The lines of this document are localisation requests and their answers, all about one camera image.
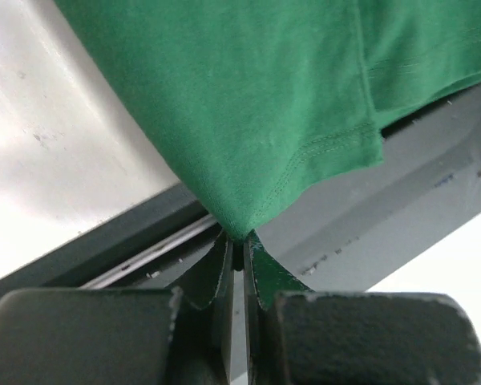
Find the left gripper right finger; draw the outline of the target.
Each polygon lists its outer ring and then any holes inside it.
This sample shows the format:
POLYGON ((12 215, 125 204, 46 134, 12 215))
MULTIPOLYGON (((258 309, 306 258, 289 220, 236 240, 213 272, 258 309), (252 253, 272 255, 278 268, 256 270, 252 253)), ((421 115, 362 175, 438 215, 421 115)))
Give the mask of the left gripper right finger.
POLYGON ((243 245, 251 384, 481 384, 481 344, 444 294, 317 292, 243 245))

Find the dark green t shirt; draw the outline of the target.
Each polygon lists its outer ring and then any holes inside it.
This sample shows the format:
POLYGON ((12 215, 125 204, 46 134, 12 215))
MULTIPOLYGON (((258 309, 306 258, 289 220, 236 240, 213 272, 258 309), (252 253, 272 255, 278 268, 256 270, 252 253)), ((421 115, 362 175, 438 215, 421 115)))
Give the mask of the dark green t shirt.
POLYGON ((60 1, 228 234, 382 160, 382 129, 481 82, 481 1, 60 1))

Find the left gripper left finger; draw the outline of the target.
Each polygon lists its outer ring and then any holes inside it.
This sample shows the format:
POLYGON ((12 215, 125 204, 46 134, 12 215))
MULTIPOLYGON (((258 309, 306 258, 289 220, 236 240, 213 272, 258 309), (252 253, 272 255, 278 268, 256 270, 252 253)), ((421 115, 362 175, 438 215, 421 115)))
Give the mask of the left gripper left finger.
POLYGON ((0 384, 226 384, 232 241, 163 289, 23 289, 0 299, 0 384))

